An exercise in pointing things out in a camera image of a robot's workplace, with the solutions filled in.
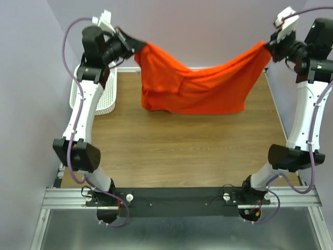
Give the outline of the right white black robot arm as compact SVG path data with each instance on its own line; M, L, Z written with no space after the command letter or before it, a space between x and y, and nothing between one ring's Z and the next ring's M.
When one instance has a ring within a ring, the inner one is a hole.
M268 185L277 178L299 170L311 169L325 160L319 152L319 135L325 102L332 90L332 20L314 20L305 40L297 41L295 30L286 25L271 35L264 47L273 62L294 63L297 74L297 106L286 145L273 144L266 164L242 183L239 198L245 204L262 200Z

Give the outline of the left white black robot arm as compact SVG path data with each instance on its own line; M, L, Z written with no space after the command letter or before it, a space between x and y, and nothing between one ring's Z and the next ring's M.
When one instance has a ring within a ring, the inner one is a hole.
M53 149L73 180L78 184L90 184L98 192L97 199L109 206L117 199L116 188L100 165L100 150L92 145L94 117L110 75L110 64L131 58L145 47L146 42L132 38L120 29L111 33L89 26L82 30L82 45L81 62L72 76L78 94L69 123L62 137L53 140Z

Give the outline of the orange t-shirt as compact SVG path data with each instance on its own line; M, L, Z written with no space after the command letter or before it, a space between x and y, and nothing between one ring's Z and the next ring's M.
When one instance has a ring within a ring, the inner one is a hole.
M141 69L141 105L145 110L225 115L244 110L246 98L271 54L260 41L229 62L192 70L148 43L134 60Z

